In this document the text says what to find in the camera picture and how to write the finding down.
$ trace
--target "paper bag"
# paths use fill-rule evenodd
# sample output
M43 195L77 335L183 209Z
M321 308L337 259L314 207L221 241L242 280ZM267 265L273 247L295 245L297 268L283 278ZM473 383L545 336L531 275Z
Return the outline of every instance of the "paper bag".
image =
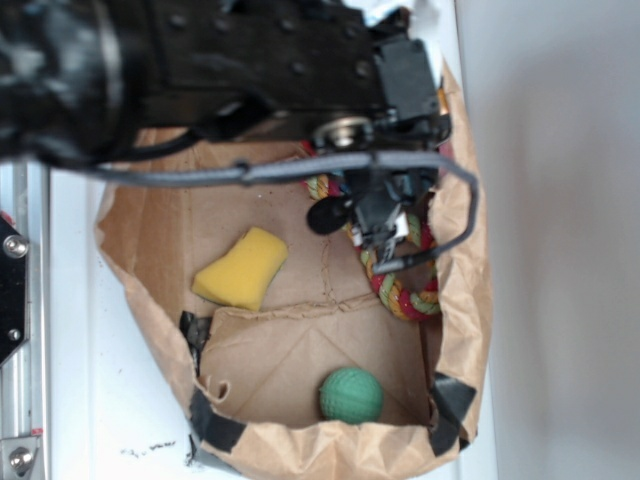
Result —
M477 173L460 89L446 72L455 159ZM175 132L150 131L146 143ZM297 144L199 144L142 167L154 171L268 162ZM102 254L122 281L144 338L200 447L256 479L404 479L454 459L477 434L491 330L485 203L466 242L437 259L442 318L393 317L372 293L343 232L313 234L313 200L279 186L141 189L110 186L98 219ZM431 206L436 240L462 231L467 186L445 175ZM250 227L282 238L289 258L262 310L219 307L190 292L194 274ZM182 312L212 316L199 375ZM377 423L323 421L318 389L359 366L384 389Z

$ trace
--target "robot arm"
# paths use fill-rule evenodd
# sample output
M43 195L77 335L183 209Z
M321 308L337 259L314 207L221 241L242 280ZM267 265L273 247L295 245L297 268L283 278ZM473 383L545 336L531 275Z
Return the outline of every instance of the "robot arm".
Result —
M362 154L433 152L450 133L424 45L407 28L402 10L367 28L339 0L5 0L0 157L117 180L99 165L199 141L308 140L321 156L295 169L243 165L203 172L201 183L286 181L338 166L349 194L320 202L310 226L329 233L351 221L378 252L378 270L405 268L417 258L389 263L401 210L450 166L435 154L396 165ZM186 133L133 146L141 129L176 126ZM336 154L333 163L322 156Z

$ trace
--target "rope toy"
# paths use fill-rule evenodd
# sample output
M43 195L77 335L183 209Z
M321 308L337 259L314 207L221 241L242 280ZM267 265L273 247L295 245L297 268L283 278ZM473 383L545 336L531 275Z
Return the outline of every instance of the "rope toy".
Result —
M311 198L322 200L328 196L340 196L340 185L328 175L319 175L304 182ZM407 240L418 248L425 250L433 247L435 241L429 224L416 215L408 214L409 235ZM343 227L351 237L351 227ZM373 274L373 259L367 250L356 247L360 252L360 262L365 267L371 288L380 297L382 304L400 320L422 322L440 313L438 301L438 278L435 261L429 262L430 274L426 286L420 292L406 289L394 273L386 275Z

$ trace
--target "yellow sponge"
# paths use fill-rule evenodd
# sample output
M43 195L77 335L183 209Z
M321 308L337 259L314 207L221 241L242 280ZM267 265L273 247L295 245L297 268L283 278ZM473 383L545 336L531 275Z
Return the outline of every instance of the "yellow sponge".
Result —
M224 257L196 274L191 290L215 303L258 311L287 256L282 240L253 227Z

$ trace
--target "green ball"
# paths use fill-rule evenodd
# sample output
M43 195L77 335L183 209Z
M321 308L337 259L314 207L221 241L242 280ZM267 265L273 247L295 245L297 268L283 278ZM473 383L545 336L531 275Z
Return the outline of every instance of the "green ball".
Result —
M360 368L341 368L320 388L320 408L328 420L351 425L375 422L382 413L382 387L376 377Z

